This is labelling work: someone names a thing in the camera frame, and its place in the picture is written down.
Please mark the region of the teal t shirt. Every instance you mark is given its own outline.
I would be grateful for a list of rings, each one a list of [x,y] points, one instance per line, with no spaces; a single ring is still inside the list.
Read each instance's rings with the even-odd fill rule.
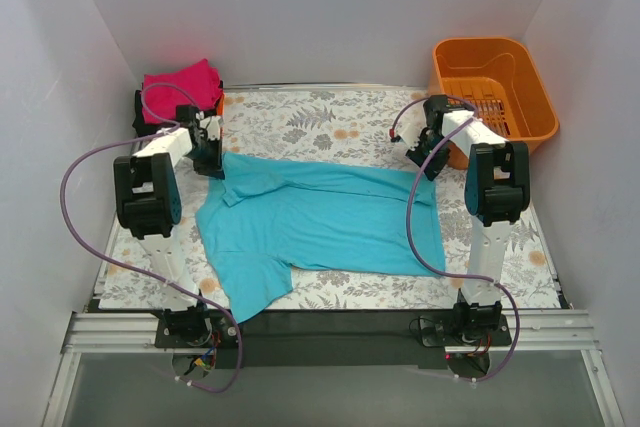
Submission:
[[[293,268],[422,276],[445,266],[435,185],[410,172],[232,152],[223,169],[196,225],[238,322],[289,294]]]

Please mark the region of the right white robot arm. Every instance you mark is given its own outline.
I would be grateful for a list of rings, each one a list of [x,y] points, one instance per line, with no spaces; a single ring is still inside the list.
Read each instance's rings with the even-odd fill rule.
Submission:
[[[418,180],[433,181],[457,147],[468,159],[464,202],[472,221],[471,251],[462,285],[452,308],[419,320],[427,347],[508,346],[514,340],[502,314],[503,298],[511,295],[501,282],[512,229],[530,203],[529,149],[494,133],[469,101],[452,95],[431,95],[422,101],[425,127],[406,129],[399,139],[407,157],[419,167]]]

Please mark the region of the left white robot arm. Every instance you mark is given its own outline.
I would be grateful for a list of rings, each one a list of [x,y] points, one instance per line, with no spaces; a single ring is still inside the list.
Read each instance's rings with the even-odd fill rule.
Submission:
[[[150,256],[151,272],[166,284],[160,319],[170,336],[193,347],[205,345],[213,333],[200,291],[186,267],[177,226],[182,203],[174,169],[183,158],[199,175],[223,179],[221,118],[197,107],[176,108],[180,127],[152,140],[132,156],[114,160],[116,213]]]

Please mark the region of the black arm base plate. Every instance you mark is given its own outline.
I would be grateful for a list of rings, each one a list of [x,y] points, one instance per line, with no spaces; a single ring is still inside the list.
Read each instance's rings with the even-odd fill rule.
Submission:
[[[337,367],[414,365],[444,368],[448,348],[483,355],[510,347],[515,330],[506,318],[487,321],[474,312],[469,324],[449,309],[267,310],[232,324],[211,310],[162,314],[154,345],[196,353],[216,349],[216,365]]]

